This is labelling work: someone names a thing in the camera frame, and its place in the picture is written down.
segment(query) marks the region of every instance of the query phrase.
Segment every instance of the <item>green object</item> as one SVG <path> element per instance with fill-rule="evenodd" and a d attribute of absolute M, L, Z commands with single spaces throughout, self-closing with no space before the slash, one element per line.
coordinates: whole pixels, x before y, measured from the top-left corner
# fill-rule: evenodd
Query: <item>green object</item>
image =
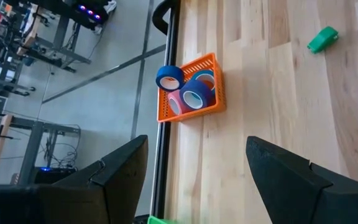
<path fill-rule="evenodd" d="M 312 53 L 317 54 L 338 40 L 338 31 L 327 26 L 308 44 Z"/>
<path fill-rule="evenodd" d="M 155 218 L 154 216 L 149 216 L 148 224 L 176 224 L 174 221 L 169 220 L 161 220 L 159 218 Z"/>

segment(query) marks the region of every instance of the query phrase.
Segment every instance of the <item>blue tape roll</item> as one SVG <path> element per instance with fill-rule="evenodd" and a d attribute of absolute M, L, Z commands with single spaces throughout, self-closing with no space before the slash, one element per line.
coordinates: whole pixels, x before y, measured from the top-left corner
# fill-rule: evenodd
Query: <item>blue tape roll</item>
<path fill-rule="evenodd" d="M 198 110 L 209 106 L 214 96 L 209 87 L 198 80 L 189 80 L 180 90 L 180 99 L 191 109 Z"/>
<path fill-rule="evenodd" d="M 172 92 L 184 86 L 185 74 L 179 67 L 163 66 L 158 71 L 155 82 L 162 90 Z"/>
<path fill-rule="evenodd" d="M 213 84 L 211 89 L 212 94 L 215 95 L 215 79 L 214 79 L 214 72 L 211 70 L 201 70 L 196 72 L 192 78 L 192 80 L 198 80 L 202 82 L 210 82 Z"/>

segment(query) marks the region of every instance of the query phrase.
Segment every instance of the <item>tape roll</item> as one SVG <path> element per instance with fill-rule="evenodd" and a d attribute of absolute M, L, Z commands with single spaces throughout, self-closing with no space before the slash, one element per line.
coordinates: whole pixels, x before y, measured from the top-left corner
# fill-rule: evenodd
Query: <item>tape roll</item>
<path fill-rule="evenodd" d="M 211 89 L 212 94 L 215 95 L 215 78 L 214 78 L 213 71 L 211 70 L 198 71 L 192 76 L 191 79 L 202 81 Z"/>
<path fill-rule="evenodd" d="M 213 98 L 214 96 L 209 87 L 198 80 L 189 80 L 180 90 L 180 99 L 194 110 L 209 106 Z"/>
<path fill-rule="evenodd" d="M 169 93 L 168 94 L 168 102 L 169 102 L 169 105 L 170 105 L 173 113 L 175 113 L 176 115 L 181 115 L 181 114 L 193 111 L 189 107 L 187 107 L 187 105 L 185 105 L 185 103 L 181 100 L 180 90 L 175 90 L 175 91 Z"/>
<path fill-rule="evenodd" d="M 185 74 L 179 67 L 163 66 L 158 71 L 155 82 L 162 90 L 172 92 L 184 86 Z"/>

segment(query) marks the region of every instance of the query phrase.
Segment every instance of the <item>gray floor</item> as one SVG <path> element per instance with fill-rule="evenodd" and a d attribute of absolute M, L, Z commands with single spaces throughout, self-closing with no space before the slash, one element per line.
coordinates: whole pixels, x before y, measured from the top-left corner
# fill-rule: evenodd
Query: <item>gray floor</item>
<path fill-rule="evenodd" d="M 162 0 L 149 1 L 155 8 Z M 17 113 L 18 116 L 81 126 L 83 132 L 76 160 L 78 168 L 84 168 L 112 152 L 127 143 L 133 135 L 147 134 L 149 162 L 137 215 L 149 213 L 150 210 L 158 126 L 155 75 L 163 65 L 165 52 L 151 55 L 145 58 L 144 62 L 139 60 L 94 82 L 87 80 L 165 44 L 166 37 L 151 25 L 147 48 L 144 49 L 149 1 L 117 0 L 117 10 L 108 22 L 100 41 L 90 30 L 81 28 L 77 53 L 88 57 L 93 47 L 98 42 L 99 44 L 90 57 L 93 61 L 91 65 L 74 64 L 77 73 L 51 68 L 41 62 L 24 68 L 20 84 L 35 86 L 37 91 L 28 97 L 11 95 L 6 106 L 8 111 Z M 41 36 L 51 40 L 56 23 L 53 21 L 51 27 L 43 28 Z M 70 32 L 69 30 L 66 39 L 70 38 Z M 84 82 L 86 85 L 78 88 L 78 84 Z M 66 91 L 74 86 L 75 90 Z M 3 159 L 0 161 L 0 184 L 8 184 L 12 174 L 20 171 L 29 138 L 28 133 L 23 130 L 12 129 L 9 135 L 20 140 L 9 140 L 4 148 Z M 58 142 L 76 146 L 77 140 L 78 138 L 73 136 L 59 138 Z M 55 155 L 61 158 L 69 151 L 71 149 L 68 146 L 59 144 L 56 146 Z M 40 148 L 37 165 L 45 164 L 43 156 Z"/>

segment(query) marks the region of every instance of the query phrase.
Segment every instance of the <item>plastic basket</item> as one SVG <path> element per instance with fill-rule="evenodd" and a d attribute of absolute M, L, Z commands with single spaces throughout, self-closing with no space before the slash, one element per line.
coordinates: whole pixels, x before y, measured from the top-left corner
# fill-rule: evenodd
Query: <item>plastic basket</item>
<path fill-rule="evenodd" d="M 216 61 L 214 53 L 204 55 L 203 57 L 194 60 L 181 67 L 185 73 L 185 82 L 190 80 L 192 76 L 200 70 L 212 70 L 214 72 L 215 80 L 215 104 L 207 108 L 195 110 L 185 114 L 176 115 L 168 102 L 168 93 L 158 89 L 158 122 L 166 121 L 183 121 L 185 119 L 202 116 L 209 113 L 221 112 L 226 109 L 226 96 L 224 94 L 224 78 L 221 67 Z"/>
<path fill-rule="evenodd" d="M 161 220 L 155 218 L 154 216 L 149 216 L 149 220 L 147 221 L 147 224 L 176 224 L 176 222 L 169 221 L 169 220 Z"/>

